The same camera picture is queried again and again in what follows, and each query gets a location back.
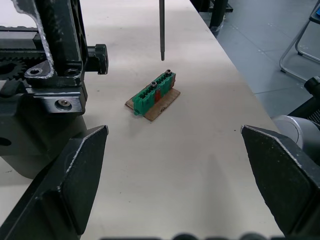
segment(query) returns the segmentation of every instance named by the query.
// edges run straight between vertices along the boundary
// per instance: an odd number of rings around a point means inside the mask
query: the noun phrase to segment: terminal block
[[[134,115],[145,115],[175,85],[176,74],[170,69],[132,98]]]

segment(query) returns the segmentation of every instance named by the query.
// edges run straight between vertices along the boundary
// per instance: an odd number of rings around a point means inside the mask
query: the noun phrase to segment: black metal frame
[[[313,96],[289,116],[308,119],[320,125],[320,77],[314,76],[304,84],[304,88]]]
[[[0,227],[1,240],[78,240],[99,185],[106,126],[71,138],[32,181]]]
[[[285,236],[320,236],[320,166],[289,137],[243,126],[256,184]]]
[[[191,2],[198,12],[212,13],[209,28],[219,27],[225,13],[232,13],[234,11],[228,4],[228,0],[191,0]]]
[[[79,0],[15,0],[37,28],[0,27],[0,156],[33,179],[83,131],[85,72],[108,73],[105,44],[87,46]]]

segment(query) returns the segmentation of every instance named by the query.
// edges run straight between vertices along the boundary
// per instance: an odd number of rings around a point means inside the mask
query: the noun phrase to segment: gear
[[[37,61],[42,62],[46,59],[45,53],[38,53],[38,52],[9,52],[9,53],[1,53],[0,54],[0,61],[23,61],[25,64],[28,65],[28,62]]]
[[[0,61],[0,80],[19,80],[24,77],[27,65],[21,60]]]

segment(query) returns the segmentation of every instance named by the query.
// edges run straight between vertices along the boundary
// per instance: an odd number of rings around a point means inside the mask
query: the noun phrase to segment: metal rod
[[[161,61],[165,60],[165,0],[159,0]]]

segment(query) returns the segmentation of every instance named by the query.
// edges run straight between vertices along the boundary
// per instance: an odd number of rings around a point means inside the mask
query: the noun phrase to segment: gray floor
[[[280,71],[279,59],[308,19],[317,0],[229,0],[234,8],[217,40],[249,87],[273,117],[289,114],[311,95],[303,83]],[[210,13],[200,13],[209,24]],[[320,56],[320,25],[311,23],[301,48]],[[285,66],[302,76],[320,76],[320,64],[288,54]]]

